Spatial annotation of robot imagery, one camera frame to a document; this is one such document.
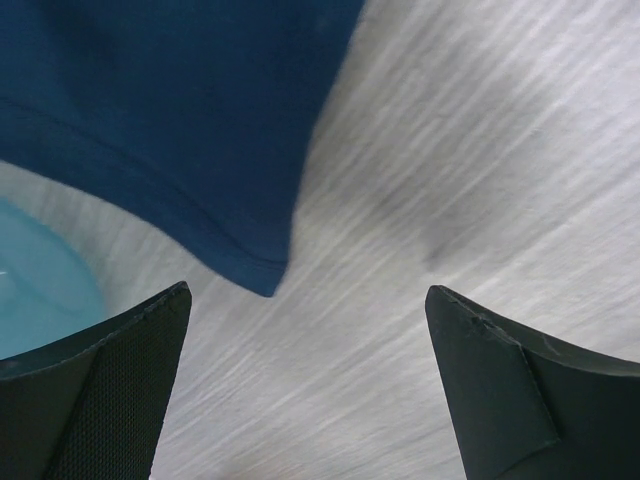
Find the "teal plastic object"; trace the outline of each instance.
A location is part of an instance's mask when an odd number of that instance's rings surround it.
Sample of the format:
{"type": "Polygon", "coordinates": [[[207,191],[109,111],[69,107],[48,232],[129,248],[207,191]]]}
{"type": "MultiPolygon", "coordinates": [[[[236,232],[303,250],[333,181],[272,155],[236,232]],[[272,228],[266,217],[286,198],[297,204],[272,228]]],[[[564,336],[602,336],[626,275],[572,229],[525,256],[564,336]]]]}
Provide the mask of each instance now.
{"type": "Polygon", "coordinates": [[[0,199],[0,360],[105,319],[87,264],[49,228],[0,199]]]}

